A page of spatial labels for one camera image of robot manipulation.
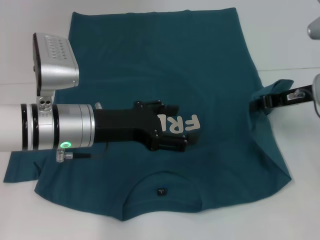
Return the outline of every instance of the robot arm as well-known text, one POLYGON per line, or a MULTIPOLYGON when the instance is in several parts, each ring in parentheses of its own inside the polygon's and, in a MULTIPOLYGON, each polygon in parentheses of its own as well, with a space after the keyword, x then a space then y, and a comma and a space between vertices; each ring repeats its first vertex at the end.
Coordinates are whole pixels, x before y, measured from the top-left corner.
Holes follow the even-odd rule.
POLYGON ((136 101, 131 109, 107 110, 96 103, 53 104, 55 91, 79 84, 79 67, 68 39, 45 33, 33 35, 37 103, 0 105, 0 152, 57 149, 58 162, 72 158, 65 149, 93 143, 136 141, 150 151, 184 152, 198 136, 162 131, 159 114, 176 116, 178 107, 136 101))

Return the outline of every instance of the clothing tag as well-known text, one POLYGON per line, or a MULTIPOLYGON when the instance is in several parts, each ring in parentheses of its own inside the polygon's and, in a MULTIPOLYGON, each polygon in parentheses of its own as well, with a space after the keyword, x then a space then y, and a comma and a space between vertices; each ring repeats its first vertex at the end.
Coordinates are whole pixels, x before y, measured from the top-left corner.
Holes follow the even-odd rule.
POLYGON ((167 194, 168 189, 167 188, 158 188, 156 190, 158 196, 165 196, 167 194))

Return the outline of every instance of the teal t-shirt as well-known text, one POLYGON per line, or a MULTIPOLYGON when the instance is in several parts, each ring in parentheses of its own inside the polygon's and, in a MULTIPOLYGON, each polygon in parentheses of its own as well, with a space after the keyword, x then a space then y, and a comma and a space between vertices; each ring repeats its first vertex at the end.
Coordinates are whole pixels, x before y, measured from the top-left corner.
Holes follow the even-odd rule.
MULTIPOLYGON (((79 86, 56 104, 134 101, 179 105, 182 130, 198 121, 186 152, 151 152, 138 142, 111 142, 100 158, 56 162, 55 150, 14 152, 5 182, 38 179, 35 191, 68 208, 125 221, 154 211, 199 212, 269 197, 290 180, 265 112, 249 102, 291 87, 263 88, 235 8, 112 15, 73 13, 69 40, 79 86), (165 189, 165 195, 158 195, 165 189)), ((162 116, 167 131, 180 131, 162 116)), ((104 144, 75 149, 101 153, 104 144)))

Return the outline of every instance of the white table surface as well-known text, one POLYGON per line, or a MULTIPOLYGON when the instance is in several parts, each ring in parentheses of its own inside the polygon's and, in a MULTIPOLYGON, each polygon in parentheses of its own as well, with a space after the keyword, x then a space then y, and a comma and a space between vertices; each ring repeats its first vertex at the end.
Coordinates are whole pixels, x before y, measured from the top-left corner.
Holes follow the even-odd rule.
MULTIPOLYGON (((293 87, 312 84, 320 73, 320 41, 309 40, 306 27, 320 16, 316 0, 2 0, 0 104, 35 101, 32 34, 67 36, 73 11, 93 15, 228 7, 237 7, 265 86, 278 79, 295 80, 293 87)), ((195 214, 153 212, 120 222, 46 201, 34 193, 35 181, 0 182, 0 240, 318 240, 320 119, 312 103, 276 109, 269 118, 293 178, 272 197, 195 214)), ((0 153, 0 180, 9 157, 0 153)))

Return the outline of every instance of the white letters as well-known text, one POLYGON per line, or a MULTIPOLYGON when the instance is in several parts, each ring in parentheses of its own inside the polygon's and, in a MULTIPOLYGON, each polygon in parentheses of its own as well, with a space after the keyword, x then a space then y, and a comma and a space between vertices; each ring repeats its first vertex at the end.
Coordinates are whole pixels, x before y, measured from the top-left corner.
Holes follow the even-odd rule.
POLYGON ((162 131, 165 132, 167 130, 167 116, 165 114, 159 114, 158 118, 161 121, 162 131))
POLYGON ((177 116, 176 119, 178 121, 176 121, 173 117, 168 117, 168 121, 172 123, 170 126, 170 132, 173 134, 181 134, 184 132, 184 122, 182 121, 181 116, 177 116))
POLYGON ((185 121, 185 124, 187 124, 187 125, 193 124, 193 126, 187 126, 187 127, 185 128, 186 131, 191 131, 191 130, 199 129, 199 128, 200 128, 200 122, 199 122, 199 120, 198 120, 197 115, 192 115, 192 116, 191 116, 191 119, 192 119, 192 120, 187 120, 187 121, 185 121))
MULTIPOLYGON (((160 119, 161 122, 161 127, 162 127, 162 131, 165 132, 167 130, 167 120, 172 123, 169 127, 169 130, 171 133, 173 134, 181 134, 184 132, 184 121, 182 119, 181 116, 177 116, 176 119, 177 121, 173 118, 173 117, 168 117, 165 114, 159 114, 158 118, 160 119)), ((192 115, 191 116, 191 120, 187 120, 185 121, 186 125, 191 125, 191 126, 187 126, 185 127, 186 131, 191 131, 191 130, 195 130, 195 129, 199 129, 200 128, 200 122, 198 120, 198 116, 197 115, 192 115)))

